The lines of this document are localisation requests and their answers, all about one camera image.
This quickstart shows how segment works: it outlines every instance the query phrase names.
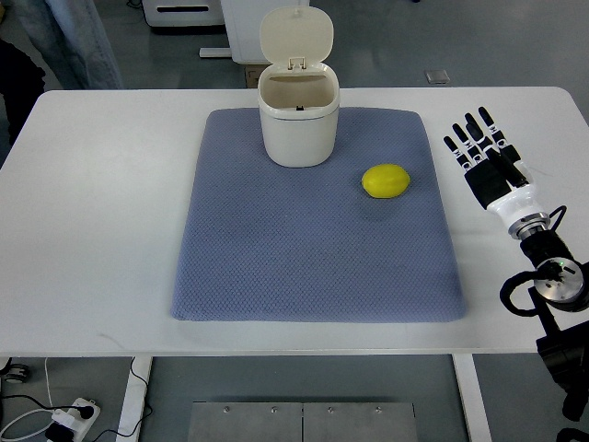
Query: lemon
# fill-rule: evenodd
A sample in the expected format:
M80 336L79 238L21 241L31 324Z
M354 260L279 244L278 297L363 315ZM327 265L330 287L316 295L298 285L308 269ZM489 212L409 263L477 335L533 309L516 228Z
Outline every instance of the lemon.
M405 192L409 183L409 174L397 164L373 166L362 176L362 187L373 198L399 196Z

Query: power cord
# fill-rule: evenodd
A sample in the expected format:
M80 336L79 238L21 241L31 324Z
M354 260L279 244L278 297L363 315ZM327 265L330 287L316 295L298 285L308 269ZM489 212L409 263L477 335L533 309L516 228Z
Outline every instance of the power cord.
M145 384L145 395L144 395L144 407L148 410L147 414L144 414L144 416L139 419L137 421L137 424L135 424L134 429L132 430L132 432L128 435L124 435L123 433L119 433L118 431L115 430L104 430L102 433L100 433L95 439L93 439L91 442L96 442L97 440L99 440L102 436L106 435L107 433L114 433L117 436L121 436L121 437L131 437L132 435L135 434L135 432L137 431L137 428L139 427L139 424L146 418L149 417L153 414L154 409L151 407L151 405L149 405L149 403L147 403L147 400L145 399L145 397L147 396L147 387L149 387L149 385L147 384L147 381L145 379L143 379L141 376L139 376L138 374L136 374L133 371L133 362L135 361L135 356L133 357L133 359L131 359L131 373L133 374L133 376L135 376L136 378L140 379L143 381L143 383Z
M52 394L51 394L50 387L49 387L49 371L47 370L47 359L49 359L49 358L48 357L45 358L45 380L47 383L47 396L49 397L49 404L51 406L53 406ZM24 419L25 417L27 417L31 414L41 413L41 412L51 413L51 411L49 411L49 410L44 410L42 408L38 408L36 410L32 410L30 412L23 413L19 417L13 419L8 425L6 425L2 430L0 430L0 442L18 442L20 440L26 440L26 439L29 439L30 437L40 435L42 432L47 430L51 426L52 420L46 426L44 426L41 430L31 433L30 435L18 437L18 438L14 438L14 439L8 439L6 437L3 437L6 430L8 428L10 428L12 425L14 425L16 422L20 421L21 419ZM2 418L3 418L3 409L2 409L2 399L0 397L0 422L2 422Z
M7 360L5 358L2 359L2 366L0 366L0 376L5 375L8 373L10 369L10 363L12 362L12 357L9 357ZM0 395L2 395L2 378L0 378ZM0 423L4 418L4 406L2 403L2 399L0 398Z
M37 405L40 406L40 408L36 409L36 410L32 410L30 412L21 414L19 417L17 417L16 419L14 419L12 422L10 422L8 425L6 425L1 431L0 431L0 442L18 442L21 440L25 440L28 439L30 437L36 436L41 434L43 431L45 431L47 428L49 428L49 425L47 425L46 427L42 428L41 430L32 433L28 436L23 436L23 437L19 437L16 439L6 439L4 437L2 437L2 435L5 433L5 431L12 426L13 424L15 424L16 422L18 422L20 419L23 419L24 417L27 417L31 414L34 413L41 413L41 412L46 412L46 413L51 413L52 410L59 410L59 409L70 409L70 408L75 408L80 412L80 416L83 419L88 419L92 416L92 413L94 413L94 409L92 407L86 406L86 407L76 407L73 405L65 405L65 406L53 406L53 402L52 402L52 395L51 395L51 390L50 390L50 386L49 386L49 372L47 370L47 359L45 358L45 380L47 383L47 396L49 397L49 403L50 406L47 407L45 405L43 405L41 402L37 401L35 398L28 396L26 394L12 394L12 395L8 395L8 396L0 396L0 417L2 417L2 400L4 399L15 399L15 398L23 398L23 399L28 399L29 401L33 401L35 402ZM135 376L136 378L140 379L146 387L148 387L148 383L147 381L142 378L141 376L137 375L134 370L133 370L133 362L135 361L135 357L132 358L131 360L131 373L133 374L133 376ZM137 421L137 424L135 424L135 427L133 428L132 432L129 435L125 435L123 433L119 433L116 430L104 430L103 432L101 432L95 439L92 440L92 442L96 442L97 440L99 440L102 436L104 436L107 433L114 433L117 436L121 436L121 437L131 437L132 435L135 434L135 432L137 431L137 428L139 427L139 424L148 416L150 416L151 414L153 414L154 409L151 407L151 405L149 405L149 403L147 403L147 400L145 399L145 397L147 396L147 389L145 389L145 395L144 395L144 407L147 409L147 414L145 414L141 419L139 419L139 421Z

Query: black cable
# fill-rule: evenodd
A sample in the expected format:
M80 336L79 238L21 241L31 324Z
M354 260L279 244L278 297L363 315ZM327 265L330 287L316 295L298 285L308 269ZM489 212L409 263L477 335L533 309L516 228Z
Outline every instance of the black cable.
M12 363L12 357L8 358L6 365L0 368L0 375L3 376L10 370L10 364ZM0 379L0 396L2 395L2 379ZM0 397L0 424L4 419L4 404L2 403L2 397Z
M559 228L560 226L560 221L562 221L562 218L564 217L564 214L567 213L567 206L566 205L562 205L561 207L558 207L557 209L554 210L554 212L552 212L550 214L550 219L555 215L555 214L559 214L559 217L557 218L557 220L554 222L554 224L552 225L552 229L556 231L557 228Z
M86 405L84 407L76 407L75 405L61 405L59 407L46 407L45 405L43 405L42 403L37 401L35 398L27 396L26 394L11 394L9 396L2 396L0 399L15 399L15 398L24 398L24 399L28 399L29 401L33 401L37 405L39 405L43 410L47 410L47 411L75 408L76 410L78 410L80 412L80 414L82 415L82 417L84 419L89 419L90 417L92 417L92 414L94 413L94 409L92 407L90 407L89 405ZM88 417L84 417L85 413L90 413L90 415Z
M534 281L535 279L539 279L540 274L538 272L520 272L516 276L512 276L509 278L499 291L499 299L509 311L511 311L514 315L523 316L525 318L531 318L537 315L537 310L532 308L530 310L524 310L522 308L517 308L514 303L512 302L511 296L514 290L522 284L525 284L529 281Z
M135 360L135 357L133 357L133 359L131 359L131 373L133 374L133 376L135 376L136 378L140 379L143 381L143 383L145 384L145 395L144 395L144 407L146 409L148 409L147 414L145 414L141 419L139 419L137 421L137 424L135 424L135 428L132 430L132 432L129 435L124 435L122 433L119 433L118 431L115 430L104 430L102 433L100 433L95 439L92 439L91 442L96 442L97 440L99 440L103 435L106 435L107 433L114 433L117 436L121 436L121 437L131 437L132 435L135 434L135 431L137 431L137 428L139 427L139 424L148 416L151 416L154 412L154 409L151 407L151 405L149 405L149 403L147 403L147 401L145 400L145 396L147 396L147 381L145 379L143 379L141 376L137 375L134 371L133 371L133 362Z

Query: open lid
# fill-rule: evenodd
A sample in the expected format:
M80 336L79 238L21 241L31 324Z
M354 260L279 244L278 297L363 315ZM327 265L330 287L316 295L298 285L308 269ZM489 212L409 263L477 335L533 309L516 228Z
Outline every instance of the open lid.
M306 64L322 62L333 45L333 23L316 7L280 7L261 21L260 43L272 64L289 64L289 59L302 57Z

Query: white table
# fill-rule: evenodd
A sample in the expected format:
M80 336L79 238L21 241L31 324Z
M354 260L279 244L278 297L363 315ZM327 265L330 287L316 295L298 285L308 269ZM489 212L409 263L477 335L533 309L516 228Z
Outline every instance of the white table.
M484 105L533 171L547 211L589 258L589 128L554 87L358 88L341 106L417 111L433 151L468 313L450 323L191 322L169 314L202 131L256 90L53 91L0 170L0 355L352 355L535 352L537 318L499 301L531 264L443 143ZM527 299L522 288L518 298ZM589 311L558 313L562 328Z

